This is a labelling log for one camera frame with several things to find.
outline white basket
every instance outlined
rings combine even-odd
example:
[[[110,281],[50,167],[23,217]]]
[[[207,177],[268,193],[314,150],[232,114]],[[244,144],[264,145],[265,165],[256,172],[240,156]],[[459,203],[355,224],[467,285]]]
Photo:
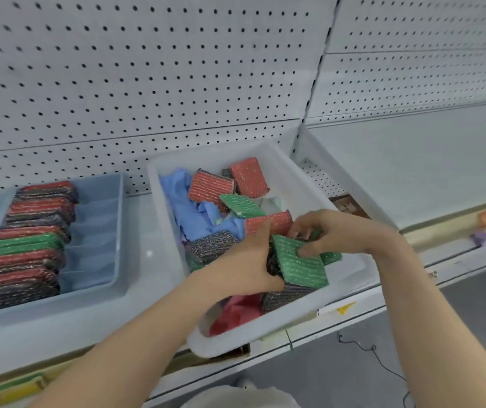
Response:
[[[178,167],[191,173],[202,168],[220,174],[222,168],[249,157],[258,158],[262,173],[271,188],[270,193],[282,198],[293,219],[317,209],[335,209],[326,195],[269,140],[216,144],[158,156],[149,162],[148,174],[156,214],[165,240],[165,249],[170,257],[170,268],[162,271],[171,272],[173,287],[180,284],[190,272],[186,265],[179,228],[164,196],[158,176],[168,175]],[[374,272],[373,261],[367,255],[344,254],[340,262],[326,267],[329,281],[327,287],[245,325],[218,336],[207,337],[209,327],[221,311],[220,305],[214,306],[188,338],[188,346],[200,357],[211,358],[221,355],[353,293],[373,280]]]

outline hand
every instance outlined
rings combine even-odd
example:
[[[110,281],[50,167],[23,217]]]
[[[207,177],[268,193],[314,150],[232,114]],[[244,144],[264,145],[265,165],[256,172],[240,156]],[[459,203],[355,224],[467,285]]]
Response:
[[[211,294],[220,296],[218,300],[283,290],[283,279],[271,276],[266,270],[271,222],[271,219],[264,220],[257,232],[192,275],[207,278],[209,288],[214,290]]]
[[[319,239],[301,247],[300,257],[313,257],[323,252],[379,253],[394,240],[403,239],[394,229],[379,222],[327,209],[297,218],[288,237],[294,239],[300,235],[307,240],[315,229],[322,229]]]

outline person's right arm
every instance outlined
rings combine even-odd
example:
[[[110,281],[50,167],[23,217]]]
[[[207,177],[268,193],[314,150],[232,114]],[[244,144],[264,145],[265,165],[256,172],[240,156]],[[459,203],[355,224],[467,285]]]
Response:
[[[486,407],[486,351],[451,308],[412,247],[395,230],[336,211],[299,217],[289,236],[322,228],[299,251],[365,252],[373,256],[394,341],[411,395],[419,408]]]

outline perforated metal panel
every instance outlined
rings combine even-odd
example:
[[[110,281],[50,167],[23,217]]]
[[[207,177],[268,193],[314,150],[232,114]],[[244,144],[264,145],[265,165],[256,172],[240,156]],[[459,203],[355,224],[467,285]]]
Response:
[[[311,161],[304,159],[300,164],[300,168],[328,197],[345,195],[347,193],[342,185],[337,183],[335,178],[329,177],[319,166]]]
[[[302,118],[336,0],[0,0],[0,150]]]
[[[276,141],[289,153],[299,124],[291,120],[1,150],[0,188],[120,171],[129,179],[128,194],[146,193],[147,161],[158,153],[262,138]]]
[[[486,50],[328,54],[308,117],[321,123],[476,102],[486,102]]]
[[[486,48],[486,0],[342,0],[328,53]]]

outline forearm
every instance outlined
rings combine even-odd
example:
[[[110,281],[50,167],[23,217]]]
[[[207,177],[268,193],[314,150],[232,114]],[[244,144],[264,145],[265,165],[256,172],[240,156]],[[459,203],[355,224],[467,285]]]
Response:
[[[221,299],[210,292],[207,273],[193,274],[90,350],[30,408],[141,406],[202,315]]]
[[[486,406],[486,351],[397,237],[376,252],[398,356],[420,408]]]

